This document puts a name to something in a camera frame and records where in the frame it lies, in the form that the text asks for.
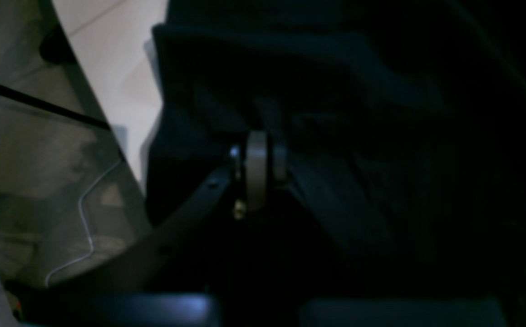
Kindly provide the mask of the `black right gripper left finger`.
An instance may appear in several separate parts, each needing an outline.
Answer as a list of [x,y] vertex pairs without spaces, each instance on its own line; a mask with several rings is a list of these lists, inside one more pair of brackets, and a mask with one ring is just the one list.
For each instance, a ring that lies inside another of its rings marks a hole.
[[207,246],[219,217],[244,218],[265,206],[270,145],[263,131],[233,143],[227,161],[152,234],[109,262],[52,288],[18,292],[21,318],[31,327],[218,327],[221,305],[204,286],[178,285],[186,262]]

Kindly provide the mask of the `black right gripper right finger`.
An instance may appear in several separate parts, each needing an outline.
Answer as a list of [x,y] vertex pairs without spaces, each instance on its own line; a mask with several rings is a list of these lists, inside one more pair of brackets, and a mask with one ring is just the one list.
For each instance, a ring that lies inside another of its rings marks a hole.
[[506,327],[508,170],[480,139],[401,138],[383,153],[291,155],[297,199],[352,276],[352,299],[314,300],[338,327]]

